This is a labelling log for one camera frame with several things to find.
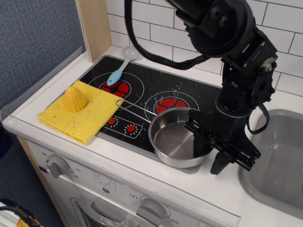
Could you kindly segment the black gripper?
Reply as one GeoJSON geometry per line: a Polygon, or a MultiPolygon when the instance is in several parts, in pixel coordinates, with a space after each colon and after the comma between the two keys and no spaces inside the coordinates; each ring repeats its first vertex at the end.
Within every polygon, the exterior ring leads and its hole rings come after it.
{"type": "Polygon", "coordinates": [[[188,111],[185,127],[194,133],[193,156],[202,157],[218,150],[210,173],[218,175],[229,163],[250,171],[261,153],[248,139],[245,126],[251,111],[225,114],[217,107],[211,111],[188,111]]]}

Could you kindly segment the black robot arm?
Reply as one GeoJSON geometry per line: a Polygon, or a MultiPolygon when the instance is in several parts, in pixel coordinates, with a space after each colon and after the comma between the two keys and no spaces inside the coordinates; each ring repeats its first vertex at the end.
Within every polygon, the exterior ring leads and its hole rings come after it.
{"type": "Polygon", "coordinates": [[[211,173],[229,163],[250,170],[260,152],[247,138],[252,111],[275,92],[272,75],[276,48],[256,27],[244,0],[173,0],[176,15],[187,27],[193,46],[204,57],[224,63],[219,96],[209,110],[189,110],[186,128],[194,134],[194,156],[218,150],[211,173]]]}

